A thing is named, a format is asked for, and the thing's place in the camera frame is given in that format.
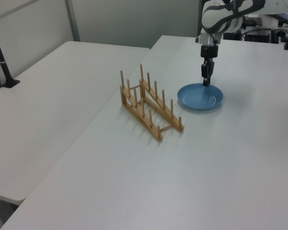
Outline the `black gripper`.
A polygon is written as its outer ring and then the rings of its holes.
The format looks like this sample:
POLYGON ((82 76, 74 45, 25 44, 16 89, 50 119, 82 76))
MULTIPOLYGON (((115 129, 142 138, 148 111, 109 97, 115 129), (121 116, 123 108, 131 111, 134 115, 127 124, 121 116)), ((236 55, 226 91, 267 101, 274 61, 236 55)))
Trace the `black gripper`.
POLYGON ((201 65, 201 73, 203 77, 203 86, 210 85, 211 76, 213 74, 215 62, 213 58, 218 56, 218 45, 206 46, 201 45, 201 57, 204 63, 201 65))

